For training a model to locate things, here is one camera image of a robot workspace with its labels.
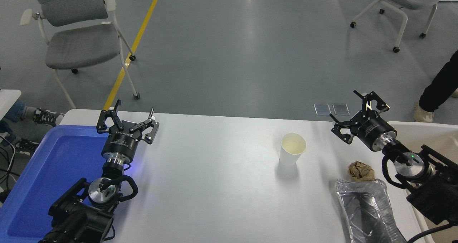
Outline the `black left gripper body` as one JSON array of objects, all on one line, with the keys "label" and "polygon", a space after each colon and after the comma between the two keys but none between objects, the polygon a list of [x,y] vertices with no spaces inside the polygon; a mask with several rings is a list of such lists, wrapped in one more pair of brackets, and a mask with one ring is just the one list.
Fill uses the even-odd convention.
[{"label": "black left gripper body", "polygon": [[129,129],[123,131],[117,127],[108,130],[108,137],[102,149],[101,155],[105,159],[114,156],[121,156],[124,162],[132,162],[142,133],[139,131],[131,133]]}]

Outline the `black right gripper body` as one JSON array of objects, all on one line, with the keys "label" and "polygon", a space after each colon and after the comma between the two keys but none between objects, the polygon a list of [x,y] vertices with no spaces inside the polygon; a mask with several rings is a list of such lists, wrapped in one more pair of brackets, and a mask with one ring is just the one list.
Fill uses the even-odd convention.
[{"label": "black right gripper body", "polygon": [[358,112],[353,116],[356,136],[373,152],[381,151],[388,142],[396,139],[396,130],[382,119],[378,112]]}]

